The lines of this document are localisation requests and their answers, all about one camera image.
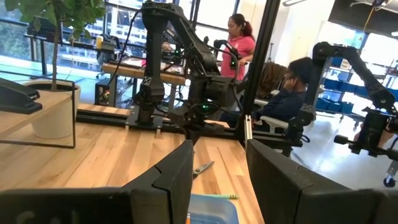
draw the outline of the wooden desk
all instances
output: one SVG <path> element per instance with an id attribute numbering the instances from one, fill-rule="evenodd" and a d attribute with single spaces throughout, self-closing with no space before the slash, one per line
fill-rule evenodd
<path id="1" fill-rule="evenodd" d="M 15 134 L 29 136 L 29 128 Z M 122 186 L 159 162 L 183 141 L 180 134 L 125 131 L 76 124 L 74 150 L 0 145 L 0 190 L 16 188 Z M 238 194 L 240 224 L 264 223 L 249 180 L 245 151 L 237 141 L 201 138 L 194 167 L 214 165 L 194 181 L 195 194 Z"/>
<path id="2" fill-rule="evenodd" d="M 40 91 L 40 98 L 35 102 L 41 103 L 43 109 L 32 114 L 18 114 L 0 111 L 0 139 L 23 128 L 33 121 L 43 117 L 49 112 L 61 107 L 64 103 L 72 100 L 71 93 L 52 93 L 49 91 Z"/>
<path id="3" fill-rule="evenodd" d="M 113 74 L 117 65 L 111 63 L 105 63 L 102 66 L 102 70 L 106 73 Z M 131 68 L 120 65 L 118 68 L 117 75 L 131 78 L 144 78 L 144 69 Z M 182 75 L 171 75 L 167 73 L 161 73 L 160 77 L 163 82 L 174 84 L 174 85 L 185 85 L 185 78 Z"/>

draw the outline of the ceiling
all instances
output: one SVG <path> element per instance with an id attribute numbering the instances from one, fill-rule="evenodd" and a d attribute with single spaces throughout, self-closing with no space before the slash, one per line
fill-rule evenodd
<path id="1" fill-rule="evenodd" d="M 367 4 L 372 4 L 374 0 L 357 0 L 357 1 L 366 2 Z M 398 13 L 398 0 L 390 0 L 386 6 L 383 6 L 383 9 L 394 13 Z"/>

